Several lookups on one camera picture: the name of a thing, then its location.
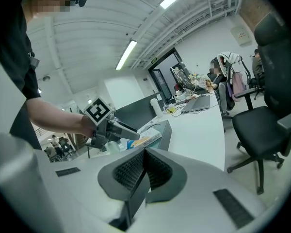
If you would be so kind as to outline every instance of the thermos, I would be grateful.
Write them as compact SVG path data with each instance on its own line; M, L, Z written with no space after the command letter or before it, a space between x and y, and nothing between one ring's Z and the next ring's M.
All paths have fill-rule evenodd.
M159 102L157 101L157 99L151 99L150 101L150 104L152 105L155 113L156 113L156 116L157 117L162 117L163 116L163 112L160 108L160 105L159 105Z

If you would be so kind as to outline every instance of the door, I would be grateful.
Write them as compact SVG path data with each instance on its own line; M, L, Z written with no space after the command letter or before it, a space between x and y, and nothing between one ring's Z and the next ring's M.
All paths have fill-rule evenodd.
M172 97L172 94L162 75L162 72L159 69L153 69L152 72L154 74L154 81L158 85L159 90L163 93L167 101L170 100Z

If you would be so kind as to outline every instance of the exit sign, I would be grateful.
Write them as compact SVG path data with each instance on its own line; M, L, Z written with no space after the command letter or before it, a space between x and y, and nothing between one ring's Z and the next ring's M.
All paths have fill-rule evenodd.
M152 61L151 64L155 63L157 61L157 58L155 57Z

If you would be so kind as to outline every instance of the smoke detector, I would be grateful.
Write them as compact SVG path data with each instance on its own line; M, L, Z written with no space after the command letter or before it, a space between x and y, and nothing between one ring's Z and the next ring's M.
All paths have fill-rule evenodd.
M43 82L48 82L50 80L50 76L46 75L43 77Z

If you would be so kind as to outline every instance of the chair headrest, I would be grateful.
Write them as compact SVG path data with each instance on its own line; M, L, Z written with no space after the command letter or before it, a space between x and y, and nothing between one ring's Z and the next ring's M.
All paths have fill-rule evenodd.
M259 46L266 46L288 37L288 29L281 26L273 14L268 13L255 27L254 38Z

